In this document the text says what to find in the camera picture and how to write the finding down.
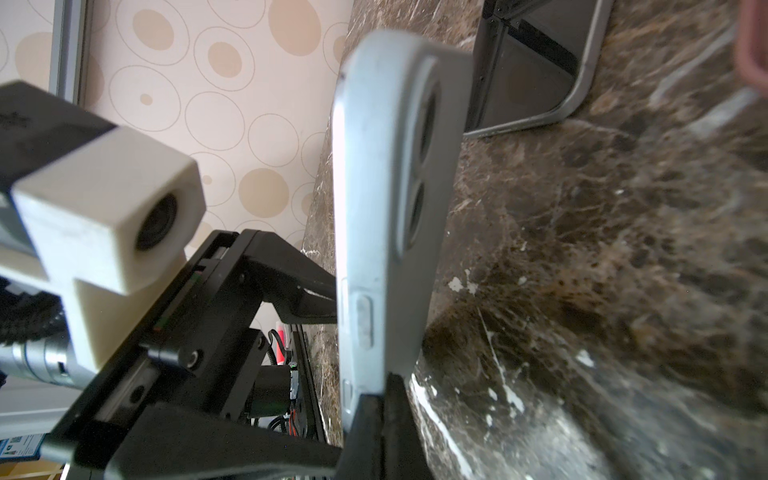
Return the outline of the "phone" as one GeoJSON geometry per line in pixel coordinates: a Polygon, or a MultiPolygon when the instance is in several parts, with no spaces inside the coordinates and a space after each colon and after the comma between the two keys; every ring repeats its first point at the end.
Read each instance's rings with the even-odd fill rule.
{"type": "Polygon", "coordinates": [[[473,48],[468,138],[560,122],[585,100],[612,0],[484,3],[473,48]]]}
{"type": "Polygon", "coordinates": [[[472,83],[465,51],[368,33],[341,70],[332,166],[342,427],[389,375],[408,377],[426,331],[472,83]]]}

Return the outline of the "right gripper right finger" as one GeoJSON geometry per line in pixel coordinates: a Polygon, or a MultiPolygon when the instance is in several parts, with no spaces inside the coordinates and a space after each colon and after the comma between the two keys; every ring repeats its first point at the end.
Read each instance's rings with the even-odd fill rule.
{"type": "Polygon", "coordinates": [[[401,376],[389,374],[383,401],[384,479],[432,480],[419,429],[401,376]]]}

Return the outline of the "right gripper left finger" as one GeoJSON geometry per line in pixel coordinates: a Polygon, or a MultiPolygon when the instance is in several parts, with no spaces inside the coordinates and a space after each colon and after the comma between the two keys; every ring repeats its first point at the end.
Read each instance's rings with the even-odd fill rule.
{"type": "Polygon", "coordinates": [[[336,468],[336,480],[383,479],[381,397],[362,395],[336,468]]]}

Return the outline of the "pink phone case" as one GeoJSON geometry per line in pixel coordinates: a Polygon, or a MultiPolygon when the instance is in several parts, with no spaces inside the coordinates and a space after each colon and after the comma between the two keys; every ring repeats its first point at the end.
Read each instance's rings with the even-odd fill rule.
{"type": "Polygon", "coordinates": [[[767,97],[767,0],[739,5],[734,63],[740,78],[767,97]]]}

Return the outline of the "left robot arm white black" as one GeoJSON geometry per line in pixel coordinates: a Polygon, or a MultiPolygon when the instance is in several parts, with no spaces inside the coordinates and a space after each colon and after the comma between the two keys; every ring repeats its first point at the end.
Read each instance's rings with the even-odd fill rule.
{"type": "Polygon", "coordinates": [[[212,233],[99,373],[65,332],[3,343],[1,371],[73,387],[44,458],[103,479],[334,475],[302,328],[335,280],[272,232],[212,233]]]}

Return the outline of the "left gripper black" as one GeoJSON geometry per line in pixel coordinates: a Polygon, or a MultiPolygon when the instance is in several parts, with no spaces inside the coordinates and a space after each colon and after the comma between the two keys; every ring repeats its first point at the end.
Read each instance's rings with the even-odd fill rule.
{"type": "Polygon", "coordinates": [[[263,300],[288,325],[337,322],[336,278],[279,235],[211,234],[42,456],[106,479],[334,476],[340,448],[245,425],[268,346],[250,326],[263,300]]]}

